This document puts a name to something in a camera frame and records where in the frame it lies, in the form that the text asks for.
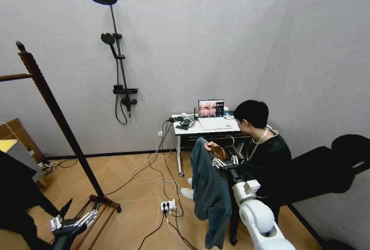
baseboard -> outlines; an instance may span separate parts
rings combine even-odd
[[[163,152],[176,152],[176,149],[164,149],[164,150],[158,150],[158,153]],[[146,151],[131,151],[131,152],[113,152],[113,153],[100,153],[100,154],[88,154],[85,155],[86,158],[95,158],[98,156],[124,156],[124,155],[139,155],[139,154],[152,154],[155,153],[156,150],[146,150]],[[46,157],[47,160],[59,160],[59,159],[75,159],[76,156],[48,156]]]
[[[288,208],[292,211],[292,213],[298,218],[299,221],[304,225],[304,227],[310,232],[310,234],[314,237],[314,239],[323,246],[325,243],[325,240],[318,234],[317,231],[314,230],[314,228],[307,222],[307,220],[303,217],[299,211],[293,207],[292,204],[287,205]]]

young man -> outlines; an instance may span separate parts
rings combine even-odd
[[[282,136],[276,130],[267,127],[268,115],[267,105],[256,100],[247,100],[234,111],[234,118],[240,131],[243,135],[251,137],[245,153],[246,160],[241,163],[239,172],[245,180],[260,181],[262,187],[258,195],[261,197],[268,195],[268,188],[263,186],[263,180],[266,179],[263,175],[264,170],[291,159],[290,150]],[[211,141],[206,143],[204,148],[211,151],[209,147],[212,145],[217,144]],[[193,198],[192,189],[182,188],[181,192],[186,198]],[[270,208],[277,217],[279,208],[271,206]]]

power outlet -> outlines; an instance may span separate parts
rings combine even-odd
[[[162,202],[160,208],[162,212],[164,212],[165,210],[174,211],[176,209],[176,202],[174,199],[172,201]]]

laptop screen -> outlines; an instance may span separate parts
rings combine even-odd
[[[198,117],[222,117],[224,115],[223,100],[199,100]]]

laptop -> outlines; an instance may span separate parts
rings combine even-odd
[[[224,118],[223,100],[199,100],[198,121],[204,130],[232,129]]]

